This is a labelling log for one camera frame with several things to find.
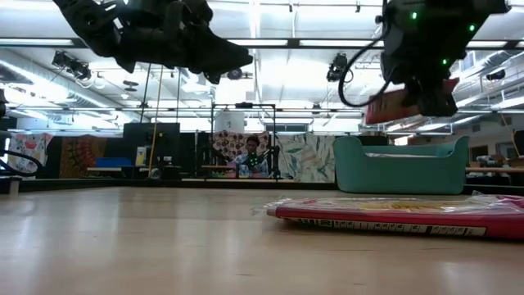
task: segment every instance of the teal container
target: teal container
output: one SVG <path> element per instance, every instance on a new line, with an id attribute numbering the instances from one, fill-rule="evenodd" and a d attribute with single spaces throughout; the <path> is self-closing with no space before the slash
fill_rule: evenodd
<path id="1" fill-rule="evenodd" d="M 423 146 L 364 147 L 356 137 L 335 140 L 338 188 L 347 193 L 459 194 L 468 140 Z M 368 153 L 431 157 L 369 157 Z"/>

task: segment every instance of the plastic wrap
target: plastic wrap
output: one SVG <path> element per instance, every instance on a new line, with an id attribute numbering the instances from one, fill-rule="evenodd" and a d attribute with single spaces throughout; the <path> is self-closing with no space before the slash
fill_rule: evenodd
<path id="1" fill-rule="evenodd" d="M 334 229 L 524 239 L 524 197 L 332 197 L 281 200 L 266 210 L 269 216 Z"/>

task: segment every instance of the ceiling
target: ceiling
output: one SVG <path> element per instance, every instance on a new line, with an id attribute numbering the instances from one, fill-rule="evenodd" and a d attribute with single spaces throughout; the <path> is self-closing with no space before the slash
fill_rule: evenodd
<path id="1" fill-rule="evenodd" d="M 359 13 L 355 12 L 356 1 L 208 1 L 214 10 L 214 18 L 210 27 L 220 37 L 227 39 L 274 39 L 274 38 L 318 38 L 318 39 L 370 39 L 375 36 L 377 26 L 374 16 L 380 12 L 382 0 L 359 1 L 362 4 Z M 522 39 L 524 37 L 524 10 L 520 5 L 524 1 L 511 1 L 517 8 L 504 16 L 492 16 L 480 28 L 475 39 L 501 40 Z M 2 0 L 0 2 L 0 38 L 76 38 L 75 33 L 64 20 L 61 13 L 51 0 Z M 9 54 L 20 57 L 18 66 L 22 69 L 39 68 L 39 73 L 48 73 L 47 77 L 59 75 L 60 84 L 69 91 L 83 91 L 84 98 L 91 97 L 93 101 L 107 99 L 111 107 L 139 107 L 144 97 L 149 107 L 156 107 L 160 98 L 160 107 L 209 107 L 211 99 L 217 103 L 261 102 L 276 103 L 285 108 L 311 108 L 314 103 L 321 103 L 323 108 L 343 108 L 337 95 L 337 84 L 328 83 L 326 74 L 329 64 L 339 52 L 348 56 L 355 53 L 352 50 L 334 49 L 257 49 L 251 50 L 258 61 L 242 68 L 244 72 L 255 73 L 257 79 L 240 79 L 231 81 L 222 78 L 221 83 L 212 85 L 203 77 L 188 73 L 181 69 L 167 70 L 161 66 L 138 63 L 135 71 L 130 74 L 115 63 L 112 58 L 96 56 L 89 49 L 67 49 L 69 56 L 89 63 L 93 77 L 87 82 L 78 82 L 51 64 L 55 48 L 4 48 L 0 49 L 0 61 Z M 375 93 L 383 83 L 380 74 L 380 64 L 377 58 L 379 51 L 366 53 L 355 70 L 354 80 L 346 88 L 346 96 L 352 102 L 363 102 Z M 508 77 L 505 79 L 520 79 L 520 62 L 515 58 L 506 64 Z M 455 74 L 461 75 L 460 65 L 456 65 Z M 125 91 L 125 80 L 138 83 L 136 92 Z M 459 99 L 479 95 L 488 88 L 500 86 L 502 82 L 480 86 L 478 75 L 472 75 L 461 81 L 455 97 Z M 479 98 L 475 103 L 465 107 L 483 109 L 486 104 L 502 99 L 500 93 L 493 93 L 490 101 Z M 80 101 L 67 102 L 75 106 Z M 146 119 L 156 114 L 146 113 Z M 205 118 L 210 111 L 187 111 L 180 116 Z M 283 114 L 282 116 L 305 119 L 313 118 L 311 113 Z M 136 112 L 128 112 L 130 118 L 138 118 Z M 171 111 L 161 111 L 158 116 L 173 117 Z M 343 120 L 352 120 L 355 124 L 355 114 L 341 114 L 330 117 L 330 122 L 345 124 Z"/>

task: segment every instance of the person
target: person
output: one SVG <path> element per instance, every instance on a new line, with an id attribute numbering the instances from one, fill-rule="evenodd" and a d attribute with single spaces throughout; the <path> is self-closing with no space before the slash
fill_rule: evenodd
<path id="1" fill-rule="evenodd" d="M 268 162 L 264 159 L 261 163 L 258 163 L 252 167 L 246 164 L 249 155 L 257 155 L 256 149 L 260 145 L 258 136 L 251 135 L 246 140 L 247 153 L 237 156 L 233 162 L 238 166 L 238 175 L 256 178 L 267 178 L 268 177 Z"/>

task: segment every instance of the barcode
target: barcode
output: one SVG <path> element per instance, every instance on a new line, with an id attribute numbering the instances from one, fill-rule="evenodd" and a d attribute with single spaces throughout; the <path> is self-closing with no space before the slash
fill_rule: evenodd
<path id="1" fill-rule="evenodd" d="M 480 237 L 486 234 L 485 227 L 472 226 L 449 226 L 449 225 L 416 225 L 387 222 L 367 222 L 352 220 L 320 220 L 303 218 L 286 218 L 290 221 L 300 222 L 307 225 L 318 225 L 334 229 L 355 229 L 387 231 L 396 233 L 411 234 L 436 234 L 453 236 L 475 236 Z"/>

